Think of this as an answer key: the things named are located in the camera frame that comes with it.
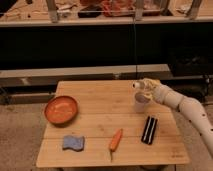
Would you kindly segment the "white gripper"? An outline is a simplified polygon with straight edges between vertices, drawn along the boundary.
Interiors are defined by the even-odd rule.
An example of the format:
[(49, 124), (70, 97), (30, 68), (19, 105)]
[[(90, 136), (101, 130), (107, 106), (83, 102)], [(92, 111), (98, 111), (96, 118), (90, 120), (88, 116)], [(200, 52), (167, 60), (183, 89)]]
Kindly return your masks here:
[(142, 92), (144, 96), (148, 99), (152, 99), (153, 98), (152, 93), (154, 89), (159, 85), (159, 81), (156, 79), (144, 78), (142, 80), (142, 83), (143, 83)]

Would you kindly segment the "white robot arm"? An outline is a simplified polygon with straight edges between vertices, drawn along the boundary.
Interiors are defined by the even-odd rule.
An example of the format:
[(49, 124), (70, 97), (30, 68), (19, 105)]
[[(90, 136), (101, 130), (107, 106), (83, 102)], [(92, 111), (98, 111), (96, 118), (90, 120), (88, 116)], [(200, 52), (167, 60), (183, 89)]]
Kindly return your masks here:
[(213, 125), (210, 123), (203, 105), (197, 99), (183, 95), (162, 84), (159, 80), (144, 78), (138, 82), (138, 85), (146, 97), (177, 110), (190, 121), (213, 157)]

